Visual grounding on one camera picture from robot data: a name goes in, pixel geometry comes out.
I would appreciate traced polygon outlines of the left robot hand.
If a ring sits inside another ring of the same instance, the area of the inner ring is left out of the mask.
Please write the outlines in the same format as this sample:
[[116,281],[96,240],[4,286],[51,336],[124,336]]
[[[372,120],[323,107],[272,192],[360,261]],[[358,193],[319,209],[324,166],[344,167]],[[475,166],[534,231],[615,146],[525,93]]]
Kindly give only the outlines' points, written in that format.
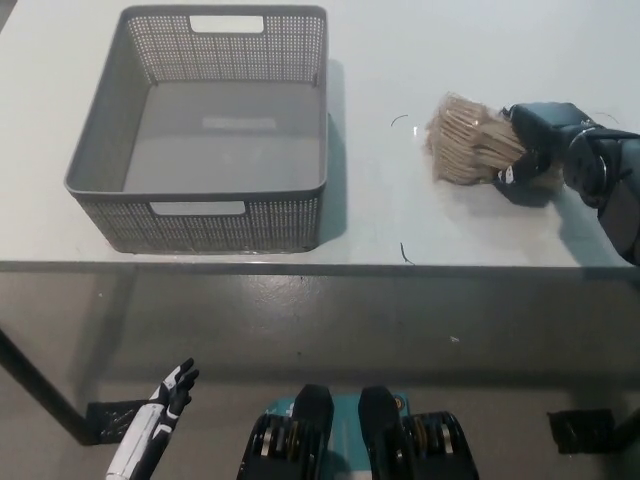
[[150,479],[199,376],[193,358],[176,367],[140,407],[106,471],[105,479]]

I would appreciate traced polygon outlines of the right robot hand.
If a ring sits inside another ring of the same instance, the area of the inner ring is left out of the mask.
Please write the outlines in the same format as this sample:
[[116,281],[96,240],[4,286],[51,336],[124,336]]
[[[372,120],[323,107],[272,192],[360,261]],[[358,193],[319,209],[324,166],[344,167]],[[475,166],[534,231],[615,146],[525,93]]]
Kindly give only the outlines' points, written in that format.
[[493,185],[515,205],[541,208],[563,189],[568,145],[595,122],[571,102],[517,103],[502,108],[500,115],[524,152],[498,170]]

